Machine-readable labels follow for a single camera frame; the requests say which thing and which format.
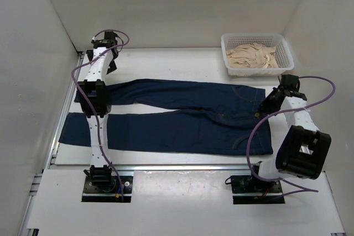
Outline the dark blue denim trousers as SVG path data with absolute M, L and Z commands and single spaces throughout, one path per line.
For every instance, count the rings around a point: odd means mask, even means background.
M 264 113 L 264 89 L 210 82 L 139 79 L 109 85 L 114 106 L 144 104 L 161 113 L 110 114 L 113 150 L 246 155 L 248 138 Z M 251 155 L 273 153 L 268 122 L 251 143 Z

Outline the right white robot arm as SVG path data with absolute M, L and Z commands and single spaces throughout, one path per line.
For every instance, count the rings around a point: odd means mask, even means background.
M 272 89 L 260 105 L 266 116 L 257 123 L 248 138 L 247 157 L 250 156 L 254 135 L 269 118 L 285 115 L 289 129 L 275 158 L 261 161 L 255 166 L 247 160 L 251 171 L 248 184 L 254 191 L 264 190 L 269 182 L 285 181 L 291 177 L 315 180 L 321 174 L 331 137 L 315 125 L 309 109 L 330 99 L 336 86 L 331 80 L 322 77 L 321 80 L 331 85 L 330 94 L 320 101 L 308 104 L 306 95 L 300 92 L 300 79 L 299 76 L 282 75 L 279 85 Z

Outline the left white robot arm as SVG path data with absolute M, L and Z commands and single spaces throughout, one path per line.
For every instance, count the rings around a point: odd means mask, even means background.
M 122 40 L 113 30 L 104 31 L 102 39 L 92 38 L 93 49 L 87 52 L 90 68 L 83 81 L 78 82 L 80 106 L 89 126 L 92 158 L 90 169 L 85 171 L 88 181 L 103 192 L 117 188 L 112 175 L 112 160 L 107 155 L 107 122 L 111 111 L 111 98 L 106 86 L 108 73 L 116 69 L 117 45 Z

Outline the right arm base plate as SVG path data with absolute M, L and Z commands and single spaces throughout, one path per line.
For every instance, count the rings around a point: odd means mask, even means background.
M 231 175 L 225 179 L 231 187 L 233 204 L 285 204 L 279 181 L 265 182 L 253 175 Z

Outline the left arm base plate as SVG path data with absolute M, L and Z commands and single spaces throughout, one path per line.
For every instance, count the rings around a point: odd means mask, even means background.
M 108 186 L 94 185 L 88 176 L 82 190 L 82 202 L 98 203 L 130 203 L 133 190 L 133 172 L 120 176 L 123 183 L 123 192 L 119 186 L 118 178 L 114 177 L 113 182 Z

